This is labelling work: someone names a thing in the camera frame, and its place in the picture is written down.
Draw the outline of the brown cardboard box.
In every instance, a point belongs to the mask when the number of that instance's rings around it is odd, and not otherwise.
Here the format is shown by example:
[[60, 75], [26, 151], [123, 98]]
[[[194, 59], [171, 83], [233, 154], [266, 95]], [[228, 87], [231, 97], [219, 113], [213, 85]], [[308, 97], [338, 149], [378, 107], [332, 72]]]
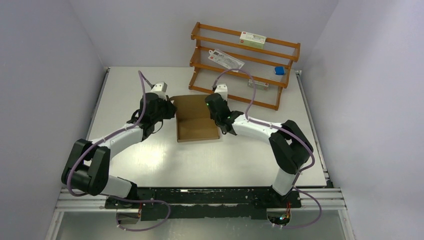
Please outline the brown cardboard box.
[[177, 142], [218, 140], [219, 129], [210, 117], [206, 94], [177, 95], [170, 98], [176, 107]]

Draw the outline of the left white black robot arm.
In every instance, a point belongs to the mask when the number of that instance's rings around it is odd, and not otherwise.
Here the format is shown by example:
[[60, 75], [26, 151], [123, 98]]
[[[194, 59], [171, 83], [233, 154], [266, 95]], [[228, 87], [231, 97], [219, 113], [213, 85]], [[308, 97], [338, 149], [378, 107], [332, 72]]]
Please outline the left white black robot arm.
[[109, 174], [110, 161], [128, 147], [141, 143], [155, 131], [155, 125], [173, 119], [177, 108], [168, 95], [148, 92], [140, 100], [140, 108], [118, 130], [94, 140], [77, 140], [69, 154], [61, 181], [81, 195], [118, 196], [126, 208], [134, 207], [139, 200], [136, 185], [126, 179]]

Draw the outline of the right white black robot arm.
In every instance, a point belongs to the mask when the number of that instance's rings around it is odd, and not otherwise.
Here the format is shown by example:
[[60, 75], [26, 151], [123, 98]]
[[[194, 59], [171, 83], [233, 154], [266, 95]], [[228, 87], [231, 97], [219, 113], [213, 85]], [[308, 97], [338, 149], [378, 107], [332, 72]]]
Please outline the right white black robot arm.
[[219, 93], [205, 98], [205, 104], [221, 132], [234, 136], [242, 135], [270, 144], [279, 167], [271, 187], [270, 202], [282, 207], [289, 200], [300, 173], [315, 165], [314, 149], [299, 126], [292, 120], [273, 123], [250, 118], [241, 111], [231, 111]]

